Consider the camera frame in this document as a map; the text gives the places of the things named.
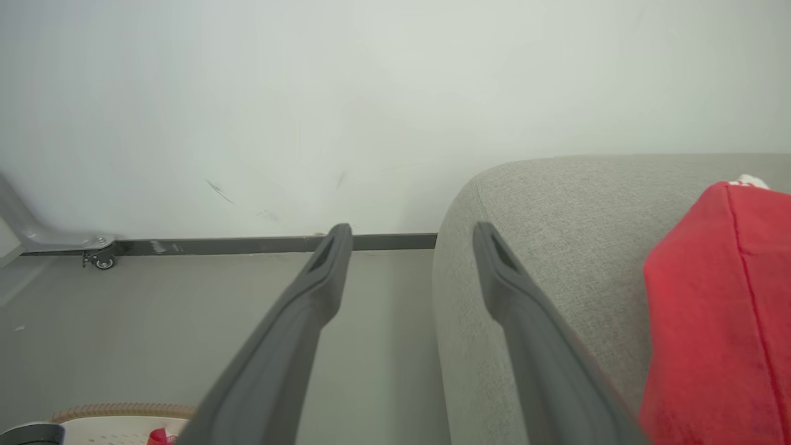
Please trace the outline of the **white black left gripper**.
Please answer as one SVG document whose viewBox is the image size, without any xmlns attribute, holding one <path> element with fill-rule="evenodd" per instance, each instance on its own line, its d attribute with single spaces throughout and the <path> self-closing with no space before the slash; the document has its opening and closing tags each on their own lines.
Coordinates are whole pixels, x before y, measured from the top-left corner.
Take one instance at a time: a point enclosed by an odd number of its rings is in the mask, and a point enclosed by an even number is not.
<svg viewBox="0 0 791 445">
<path fill-rule="evenodd" d="M 1 444 L 8 445 L 60 445 L 65 438 L 65 428 L 59 423 L 26 423 L 1 434 Z"/>
</svg>

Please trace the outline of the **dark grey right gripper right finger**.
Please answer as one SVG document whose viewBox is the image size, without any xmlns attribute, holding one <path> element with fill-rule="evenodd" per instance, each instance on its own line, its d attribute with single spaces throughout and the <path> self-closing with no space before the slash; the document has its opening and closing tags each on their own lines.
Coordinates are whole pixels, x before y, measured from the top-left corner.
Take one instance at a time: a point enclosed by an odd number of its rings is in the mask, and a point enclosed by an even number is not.
<svg viewBox="0 0 791 445">
<path fill-rule="evenodd" d="M 492 223 L 473 229 L 485 307 L 504 332 L 531 444 L 646 444 L 593 357 Z"/>
</svg>

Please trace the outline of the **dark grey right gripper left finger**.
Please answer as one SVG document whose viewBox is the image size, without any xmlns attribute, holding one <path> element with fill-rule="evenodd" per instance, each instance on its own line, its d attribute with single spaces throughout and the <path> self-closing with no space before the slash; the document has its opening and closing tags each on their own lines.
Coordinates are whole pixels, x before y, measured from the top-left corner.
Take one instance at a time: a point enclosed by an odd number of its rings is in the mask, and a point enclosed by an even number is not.
<svg viewBox="0 0 791 445">
<path fill-rule="evenodd" d="M 353 250 L 333 226 L 201 400 L 179 444 L 294 444 L 322 329 L 339 312 Z"/>
</svg>

